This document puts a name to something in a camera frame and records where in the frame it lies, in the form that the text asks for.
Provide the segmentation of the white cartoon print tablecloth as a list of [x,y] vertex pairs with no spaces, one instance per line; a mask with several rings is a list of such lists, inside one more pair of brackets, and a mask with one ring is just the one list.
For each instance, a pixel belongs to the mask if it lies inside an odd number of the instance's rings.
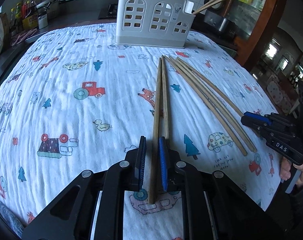
[[[113,23],[51,31],[0,86],[0,201],[24,229],[83,170],[107,170],[141,136],[152,143],[162,55],[190,64],[242,113],[275,111],[257,81],[203,34],[191,31],[183,49],[118,45],[115,36]],[[166,74],[170,147],[198,170],[235,182],[218,202],[231,215],[230,239],[269,239],[279,156],[249,128],[257,150],[243,155],[170,64]]]

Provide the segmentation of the white plastic utensil holder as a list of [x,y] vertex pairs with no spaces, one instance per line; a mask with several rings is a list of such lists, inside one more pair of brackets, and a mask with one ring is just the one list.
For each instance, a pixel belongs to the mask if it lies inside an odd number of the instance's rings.
[[189,0],[118,0],[116,43],[184,48],[193,6]]

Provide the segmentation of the black rice cooker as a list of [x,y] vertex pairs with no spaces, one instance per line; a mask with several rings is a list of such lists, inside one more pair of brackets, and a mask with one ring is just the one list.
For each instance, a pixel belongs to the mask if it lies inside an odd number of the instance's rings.
[[227,25],[227,19],[222,17],[220,13],[224,9],[226,1],[222,1],[205,11],[204,22],[213,27],[217,31],[222,32]]

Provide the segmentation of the black gas stove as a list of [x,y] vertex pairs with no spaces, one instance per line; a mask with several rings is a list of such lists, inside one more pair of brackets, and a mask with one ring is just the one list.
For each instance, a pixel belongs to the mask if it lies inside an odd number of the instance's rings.
[[107,7],[100,10],[98,19],[99,20],[116,19],[117,9],[118,9],[117,4],[115,3],[109,4]]

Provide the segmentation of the wooden glass door cabinet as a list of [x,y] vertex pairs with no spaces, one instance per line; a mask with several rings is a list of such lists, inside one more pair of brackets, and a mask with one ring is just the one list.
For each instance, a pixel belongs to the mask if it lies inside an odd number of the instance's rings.
[[221,15],[237,26],[235,60],[251,71],[278,26],[287,0],[229,0]]

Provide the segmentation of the grey patterned rag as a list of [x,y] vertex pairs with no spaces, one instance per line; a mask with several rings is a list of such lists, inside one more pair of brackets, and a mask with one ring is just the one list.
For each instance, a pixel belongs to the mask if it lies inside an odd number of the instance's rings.
[[0,201],[0,215],[5,223],[19,239],[22,237],[24,226],[15,214]]

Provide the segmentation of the small white jar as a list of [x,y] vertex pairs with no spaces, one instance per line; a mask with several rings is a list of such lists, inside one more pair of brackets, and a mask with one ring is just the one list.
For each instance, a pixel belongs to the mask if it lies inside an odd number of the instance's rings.
[[47,14],[38,17],[38,25],[39,25],[39,29],[43,29],[48,26]]

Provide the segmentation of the pink cloth on counter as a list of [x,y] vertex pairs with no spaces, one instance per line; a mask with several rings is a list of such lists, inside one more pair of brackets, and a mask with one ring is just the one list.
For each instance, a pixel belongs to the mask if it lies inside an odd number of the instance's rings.
[[19,34],[13,36],[10,40],[10,46],[13,47],[17,44],[22,43],[23,41],[25,41],[27,38],[32,37],[34,34],[36,34],[38,32],[38,29],[34,28],[34,29],[30,29],[30,30],[24,30],[22,32],[20,32]]

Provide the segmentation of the metal pot with lid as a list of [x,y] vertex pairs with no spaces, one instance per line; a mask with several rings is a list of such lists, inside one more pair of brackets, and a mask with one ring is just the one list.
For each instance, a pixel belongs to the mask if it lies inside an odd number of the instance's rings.
[[51,5],[57,4],[62,5],[64,3],[68,3],[75,0],[43,0],[40,3],[37,4],[36,9],[38,12],[38,15],[47,14],[48,10],[51,10]]

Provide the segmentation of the yellow label oil bottle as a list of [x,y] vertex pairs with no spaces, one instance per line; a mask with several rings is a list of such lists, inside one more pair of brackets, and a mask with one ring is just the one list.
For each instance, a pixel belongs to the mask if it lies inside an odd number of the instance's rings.
[[36,0],[24,0],[22,6],[22,24],[24,30],[34,29],[38,26],[38,9]]

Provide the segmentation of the round wooden cutting board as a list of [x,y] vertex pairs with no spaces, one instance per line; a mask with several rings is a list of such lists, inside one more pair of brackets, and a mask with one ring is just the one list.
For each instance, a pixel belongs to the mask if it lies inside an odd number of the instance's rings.
[[0,54],[9,47],[9,21],[5,12],[0,13]]

